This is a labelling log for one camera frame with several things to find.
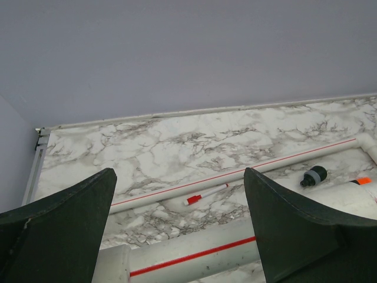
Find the white PVC pipe frame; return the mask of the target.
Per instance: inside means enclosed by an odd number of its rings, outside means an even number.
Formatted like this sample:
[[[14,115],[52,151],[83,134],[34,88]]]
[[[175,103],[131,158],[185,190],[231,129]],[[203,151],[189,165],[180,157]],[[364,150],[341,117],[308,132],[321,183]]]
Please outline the white PVC pipe frame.
[[[324,147],[265,160],[252,165],[252,168],[264,173],[358,147],[376,163],[376,141],[368,134],[360,134]],[[214,181],[225,183],[239,180],[241,172],[241,169],[237,169],[181,187],[189,187],[187,192],[196,192],[199,188],[209,188],[210,184],[215,184]],[[323,192],[309,193],[309,197],[342,212],[376,219],[376,181],[366,185],[353,184],[343,184],[344,192],[339,185]],[[171,191],[173,188],[158,190],[114,204],[110,214],[120,212],[121,208],[139,207],[139,199],[147,199],[148,204],[151,204],[152,200],[167,199],[168,196],[173,196]],[[254,230],[251,229],[252,236],[246,236],[247,228],[252,228],[252,220],[242,219],[144,248],[131,250],[127,245],[119,245],[100,250],[92,282],[191,282],[235,268],[238,264],[249,264],[259,260],[259,252]]]

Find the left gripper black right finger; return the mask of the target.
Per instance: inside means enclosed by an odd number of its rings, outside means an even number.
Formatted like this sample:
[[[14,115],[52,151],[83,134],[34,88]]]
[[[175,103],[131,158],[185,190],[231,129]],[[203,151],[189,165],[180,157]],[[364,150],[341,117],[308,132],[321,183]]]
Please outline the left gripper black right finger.
[[[266,282],[376,282],[376,221],[325,206],[246,168]]]

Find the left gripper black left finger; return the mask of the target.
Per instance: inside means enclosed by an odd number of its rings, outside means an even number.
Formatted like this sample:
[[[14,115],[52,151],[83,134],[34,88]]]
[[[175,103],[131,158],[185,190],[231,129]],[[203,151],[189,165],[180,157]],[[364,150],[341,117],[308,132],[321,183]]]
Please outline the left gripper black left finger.
[[[91,282],[116,183],[106,168],[1,213],[1,282]]]

